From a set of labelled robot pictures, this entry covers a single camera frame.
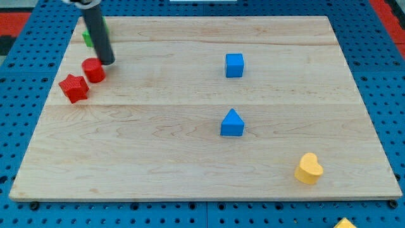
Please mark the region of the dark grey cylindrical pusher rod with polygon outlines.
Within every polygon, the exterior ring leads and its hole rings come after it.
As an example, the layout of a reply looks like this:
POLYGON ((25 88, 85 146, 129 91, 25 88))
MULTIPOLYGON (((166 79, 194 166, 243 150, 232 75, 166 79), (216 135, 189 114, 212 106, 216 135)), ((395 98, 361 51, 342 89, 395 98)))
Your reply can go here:
POLYGON ((96 56, 101 61, 101 64, 113 64, 115 55, 103 20, 101 0, 78 0, 77 8, 82 12, 96 56))

